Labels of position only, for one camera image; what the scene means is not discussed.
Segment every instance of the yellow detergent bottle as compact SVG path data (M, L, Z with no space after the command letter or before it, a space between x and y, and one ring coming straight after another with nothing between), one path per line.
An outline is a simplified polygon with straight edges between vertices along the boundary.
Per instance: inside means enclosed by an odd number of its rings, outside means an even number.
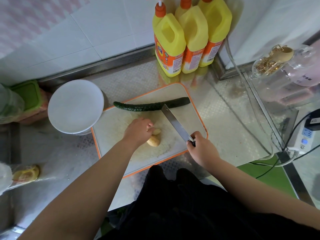
M204 16L208 22L209 41L204 49L199 66L205 67L214 61L231 25L232 14L224 0L213 0L205 8Z
M155 55L162 70L168 77L177 76L181 72L186 41L181 25L172 13L166 14L166 6L161 0L155 6L152 27Z
M202 12L205 12L206 7L210 4L212 0L199 0L198 6Z
M184 14L186 11L192 7L192 0L180 0L180 5L178 6L176 12L174 13L174 17L178 20L179 17Z
M198 6L191 7L178 18L184 31L186 49L182 60L182 72L190 73L198 66L208 43L208 24Z

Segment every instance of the orange-rimmed cutting board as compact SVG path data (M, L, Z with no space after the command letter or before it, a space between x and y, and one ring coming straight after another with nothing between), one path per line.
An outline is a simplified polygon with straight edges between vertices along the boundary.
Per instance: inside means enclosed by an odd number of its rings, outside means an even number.
M183 84L173 83L135 97L126 103L148 104L181 97L190 98ZM170 110L189 134L199 131L203 137L208 138L206 127L192 100L188 105ZM152 147L147 143L140 146L132 155L124 177L128 177L187 151L185 141L180 137L161 110L131 112L112 106L102 113L98 122L92 127L92 134L100 158L122 139L127 126L138 117L151 119L154 127L161 129L161 143L158 147Z

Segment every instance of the white plate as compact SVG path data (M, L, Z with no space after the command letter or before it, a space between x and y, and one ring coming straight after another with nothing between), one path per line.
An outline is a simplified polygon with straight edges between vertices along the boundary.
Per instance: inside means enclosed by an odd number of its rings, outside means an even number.
M103 106L103 94L97 85L88 80L73 80L54 92L48 105L48 116L57 130L77 134L98 121Z

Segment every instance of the knife blade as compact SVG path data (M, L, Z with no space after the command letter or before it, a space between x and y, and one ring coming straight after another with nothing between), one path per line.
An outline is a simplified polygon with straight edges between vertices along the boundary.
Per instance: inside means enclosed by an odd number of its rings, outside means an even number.
M186 130L182 127L180 122L177 120L177 118L174 116L174 114L170 111L170 109L167 107L167 105L163 105L161 111L167 117L169 122L176 129L176 131L182 137L182 139L185 142L190 141L192 143L192 145L195 147L196 142L194 141L194 139L192 139L192 137L188 134L188 132L186 132Z

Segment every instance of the person's right hand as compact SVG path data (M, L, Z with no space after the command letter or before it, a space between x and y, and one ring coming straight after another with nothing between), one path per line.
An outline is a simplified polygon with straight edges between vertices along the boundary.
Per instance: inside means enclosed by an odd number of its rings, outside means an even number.
M207 169L215 162L221 160L216 147L211 143L211 141L204 138L199 131L194 132L191 137L195 141L195 147L190 141L187 141L186 146L196 163L204 169Z

